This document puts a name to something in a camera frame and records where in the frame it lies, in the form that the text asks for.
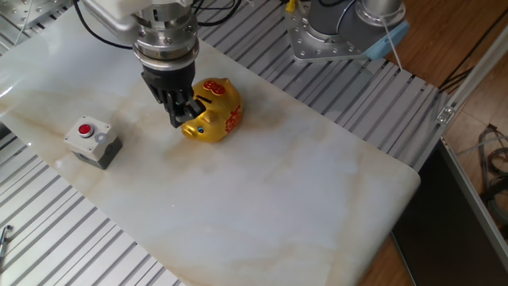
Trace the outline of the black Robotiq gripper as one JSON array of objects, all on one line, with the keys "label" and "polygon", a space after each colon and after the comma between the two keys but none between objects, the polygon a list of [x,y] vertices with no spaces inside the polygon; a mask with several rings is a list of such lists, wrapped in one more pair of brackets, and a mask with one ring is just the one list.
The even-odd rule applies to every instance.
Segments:
[{"label": "black Robotiq gripper", "polygon": [[141,76],[156,101],[164,106],[173,127],[180,127],[206,110],[205,106],[194,98],[192,90],[195,63],[173,71],[160,71],[143,66]]}]

